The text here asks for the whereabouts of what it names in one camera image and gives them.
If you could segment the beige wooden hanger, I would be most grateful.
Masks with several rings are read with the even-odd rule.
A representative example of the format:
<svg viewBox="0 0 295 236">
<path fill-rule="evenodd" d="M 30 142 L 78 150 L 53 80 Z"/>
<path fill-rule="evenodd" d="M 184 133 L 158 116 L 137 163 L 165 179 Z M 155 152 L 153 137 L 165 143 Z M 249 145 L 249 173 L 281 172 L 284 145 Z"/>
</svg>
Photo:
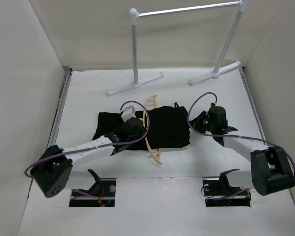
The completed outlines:
<svg viewBox="0 0 295 236">
<path fill-rule="evenodd" d="M 146 102 L 145 102 L 145 108 L 152 108 L 152 109 L 155 109 L 158 107 L 158 101 L 157 101 L 157 95 L 153 95 L 151 97 L 149 97 Z M 147 120 L 147 113 L 145 111 L 143 111 L 143 115 L 142 115 L 142 118 L 141 118 L 141 121 L 143 123 L 143 127 L 146 128 L 147 125 L 149 124 L 148 120 Z M 158 166 L 162 166 L 163 163 L 160 161 L 160 157 L 161 157 L 161 151 L 159 149 L 152 149 L 150 147 L 150 144 L 149 144 L 149 141 L 148 141 L 148 138 L 145 137 L 145 144 L 147 146 L 147 149 L 151 155 L 151 157 L 153 158 L 153 160 L 155 161 L 155 163 L 158 165 Z"/>
</svg>

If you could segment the black trousers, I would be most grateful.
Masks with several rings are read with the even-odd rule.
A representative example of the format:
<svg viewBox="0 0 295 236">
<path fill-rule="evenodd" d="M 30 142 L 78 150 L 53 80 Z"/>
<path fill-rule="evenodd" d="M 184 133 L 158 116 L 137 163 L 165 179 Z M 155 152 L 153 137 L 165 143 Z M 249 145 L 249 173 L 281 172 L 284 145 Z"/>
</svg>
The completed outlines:
<svg viewBox="0 0 295 236">
<path fill-rule="evenodd" d="M 149 110 L 151 126 L 147 139 L 152 149 L 183 148 L 190 144 L 187 110 L 177 103 Z M 93 140 L 123 125 L 120 113 L 100 112 Z"/>
</svg>

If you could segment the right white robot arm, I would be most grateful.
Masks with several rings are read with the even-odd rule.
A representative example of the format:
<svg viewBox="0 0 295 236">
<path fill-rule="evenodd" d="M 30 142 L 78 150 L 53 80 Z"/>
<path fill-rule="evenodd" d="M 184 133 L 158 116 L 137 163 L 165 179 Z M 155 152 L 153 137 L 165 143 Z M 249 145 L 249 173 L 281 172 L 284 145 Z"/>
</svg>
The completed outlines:
<svg viewBox="0 0 295 236">
<path fill-rule="evenodd" d="M 226 177 L 218 182 L 221 193 L 228 195 L 236 187 L 243 187 L 266 196 L 295 186 L 295 166 L 285 150 L 265 140 L 240 135 L 238 129 L 228 125 L 223 107 L 212 104 L 208 111 L 189 120 L 188 125 L 194 132 L 212 137 L 250 162 L 249 171 L 234 169 L 223 173 Z"/>
</svg>

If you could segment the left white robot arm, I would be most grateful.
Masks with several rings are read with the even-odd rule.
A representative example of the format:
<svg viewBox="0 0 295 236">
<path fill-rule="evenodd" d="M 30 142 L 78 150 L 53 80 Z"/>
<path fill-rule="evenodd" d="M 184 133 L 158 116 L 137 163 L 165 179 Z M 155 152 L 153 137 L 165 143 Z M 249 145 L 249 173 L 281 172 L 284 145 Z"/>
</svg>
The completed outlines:
<svg viewBox="0 0 295 236">
<path fill-rule="evenodd" d="M 46 198 L 56 196 L 66 189 L 71 189 L 82 196 L 94 198 L 100 192 L 102 180 L 93 169 L 88 169 L 93 179 L 84 183 L 83 189 L 77 189 L 77 183 L 71 175 L 76 167 L 125 151 L 133 143 L 144 139 L 149 128 L 136 116 L 133 106 L 126 107 L 122 113 L 122 126 L 100 136 L 98 139 L 79 146 L 60 148 L 52 145 L 46 149 L 40 159 L 30 165 L 25 173 L 33 178 Z"/>
</svg>

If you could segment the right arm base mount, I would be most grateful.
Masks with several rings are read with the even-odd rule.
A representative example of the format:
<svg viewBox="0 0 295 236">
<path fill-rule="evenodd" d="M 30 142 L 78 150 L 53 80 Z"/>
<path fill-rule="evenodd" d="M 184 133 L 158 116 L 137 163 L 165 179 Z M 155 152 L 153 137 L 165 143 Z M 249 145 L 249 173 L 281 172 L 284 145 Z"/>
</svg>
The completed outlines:
<svg viewBox="0 0 295 236">
<path fill-rule="evenodd" d="M 249 207 L 249 189 L 230 187 L 219 177 L 204 177 L 201 194 L 206 207 Z"/>
</svg>

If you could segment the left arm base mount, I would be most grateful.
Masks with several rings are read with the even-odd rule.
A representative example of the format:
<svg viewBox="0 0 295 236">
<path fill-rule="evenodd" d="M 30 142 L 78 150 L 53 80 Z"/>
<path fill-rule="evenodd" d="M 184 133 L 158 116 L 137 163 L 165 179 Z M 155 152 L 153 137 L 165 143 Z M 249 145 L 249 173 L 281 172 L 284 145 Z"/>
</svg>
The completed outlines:
<svg viewBox="0 0 295 236">
<path fill-rule="evenodd" d="M 95 184 L 91 190 L 72 190 L 69 207 L 114 207 L 116 195 L 115 178 L 104 178 L 100 187 Z"/>
</svg>

